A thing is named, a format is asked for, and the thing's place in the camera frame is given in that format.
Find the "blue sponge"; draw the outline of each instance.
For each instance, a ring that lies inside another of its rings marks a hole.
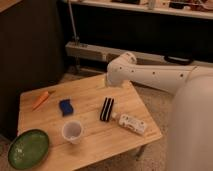
[[[63,116],[70,115],[74,112],[74,109],[70,103],[70,99],[61,100],[59,102],[59,107],[62,111]]]

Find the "carrot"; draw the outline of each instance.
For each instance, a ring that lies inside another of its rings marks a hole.
[[[37,107],[39,107],[48,97],[49,97],[49,92],[45,91],[39,96],[39,98],[35,101],[33,104],[33,110],[35,110]]]

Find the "wooden table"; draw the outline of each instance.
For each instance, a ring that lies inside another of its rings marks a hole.
[[[35,99],[45,90],[54,91],[36,110]],[[99,115],[105,97],[113,97],[113,111],[133,115],[145,121],[148,128],[143,136],[132,133],[114,121],[101,122]],[[58,103],[71,99],[74,114],[62,117]],[[72,145],[61,136],[65,122],[79,120],[84,128],[80,144]],[[71,171],[126,152],[161,138],[161,132],[150,116],[133,85],[126,81],[121,87],[105,87],[104,75],[89,77],[46,87],[21,95],[18,134],[38,128],[49,135],[51,148],[47,159],[35,171]]]

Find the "paper cup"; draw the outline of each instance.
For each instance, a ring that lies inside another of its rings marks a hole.
[[[64,124],[62,128],[62,136],[65,140],[72,144],[78,144],[83,135],[83,126],[79,121],[70,121]]]

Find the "green bowl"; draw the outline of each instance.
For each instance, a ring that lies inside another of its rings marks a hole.
[[[48,135],[39,129],[32,129],[19,135],[8,152],[9,164],[17,170],[30,169],[38,165],[47,155]]]

